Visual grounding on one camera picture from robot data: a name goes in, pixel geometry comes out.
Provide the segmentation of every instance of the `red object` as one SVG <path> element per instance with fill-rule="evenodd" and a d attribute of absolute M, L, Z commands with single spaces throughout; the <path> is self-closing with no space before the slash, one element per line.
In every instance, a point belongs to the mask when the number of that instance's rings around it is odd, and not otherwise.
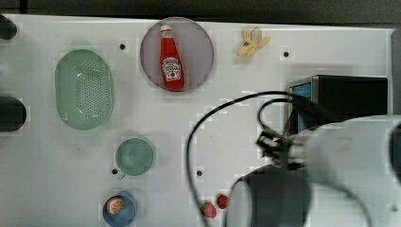
<path fill-rule="evenodd" d="M 227 208 L 228 197 L 223 194 L 220 194 L 217 199 L 218 208 L 225 209 Z"/>
<path fill-rule="evenodd" d="M 207 218 L 214 218 L 218 212 L 216 207 L 211 202 L 206 202 L 200 207 L 201 213 Z"/>
<path fill-rule="evenodd" d="M 180 92 L 185 85 L 185 76 L 171 27 L 162 25 L 161 35 L 160 67 L 162 69 L 163 82 L 168 91 Z"/>

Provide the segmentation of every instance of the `teal mug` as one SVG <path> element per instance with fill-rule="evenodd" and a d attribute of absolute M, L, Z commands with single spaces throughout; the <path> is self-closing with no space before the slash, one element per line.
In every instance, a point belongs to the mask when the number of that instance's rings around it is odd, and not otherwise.
<path fill-rule="evenodd" d="M 115 154 L 115 161 L 122 172 L 118 179 L 146 173 L 152 167 L 153 160 L 154 149 L 146 139 L 134 137 L 124 141 Z"/>

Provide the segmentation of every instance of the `red ketchup bottle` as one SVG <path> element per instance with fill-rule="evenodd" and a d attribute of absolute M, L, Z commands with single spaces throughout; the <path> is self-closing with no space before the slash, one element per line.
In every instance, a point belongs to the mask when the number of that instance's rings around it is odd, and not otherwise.
<path fill-rule="evenodd" d="M 185 77 L 171 27 L 162 25 L 161 35 L 160 67 L 162 69 L 163 82 L 168 91 L 180 92 L 185 85 Z"/>

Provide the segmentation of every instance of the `ketchup label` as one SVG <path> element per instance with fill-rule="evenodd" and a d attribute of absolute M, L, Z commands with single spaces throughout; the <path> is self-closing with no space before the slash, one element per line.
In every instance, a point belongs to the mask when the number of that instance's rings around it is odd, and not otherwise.
<path fill-rule="evenodd" d="M 167 81 L 178 80 L 181 77 L 181 66 L 178 60 L 174 58 L 166 58 L 163 60 L 163 72 L 166 75 Z"/>
<path fill-rule="evenodd" d="M 173 33 L 171 32 L 171 30 L 162 31 L 162 39 L 163 38 L 173 38 Z"/>

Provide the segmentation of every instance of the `white tabletop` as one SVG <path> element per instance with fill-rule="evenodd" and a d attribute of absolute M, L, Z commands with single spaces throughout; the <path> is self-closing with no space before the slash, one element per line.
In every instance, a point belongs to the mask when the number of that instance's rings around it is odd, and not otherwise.
<path fill-rule="evenodd" d="M 28 120 L 19 131 L 0 134 L 2 227 L 106 226 L 101 205 L 124 189 L 140 206 L 132 226 L 201 226 L 185 178 L 183 150 L 192 126 L 205 113 L 227 100 L 284 90 L 288 82 L 317 74 L 391 81 L 391 29 L 200 23 L 214 44 L 214 66 L 199 89 L 177 95 L 152 84 L 141 67 L 142 38 L 157 21 L 7 17 L 19 30 L 13 40 L 0 41 L 0 95 L 20 98 Z M 251 60 L 243 60 L 235 54 L 241 30 L 254 26 L 271 40 Z M 111 67 L 115 90 L 111 118 L 90 136 L 61 121 L 54 86 L 61 57 L 89 48 L 85 42 Z M 127 48 L 120 50 L 120 44 Z M 192 164 L 203 170 L 197 186 L 205 199 L 213 201 L 238 176 L 269 162 L 254 144 L 260 132 L 256 112 L 265 100 L 217 113 L 197 133 Z M 283 107 L 273 106 L 265 119 L 281 130 L 284 114 Z M 143 176 L 119 181 L 110 173 L 116 148 L 138 135 L 156 147 L 155 164 Z M 221 217 L 218 210 L 214 226 Z"/>

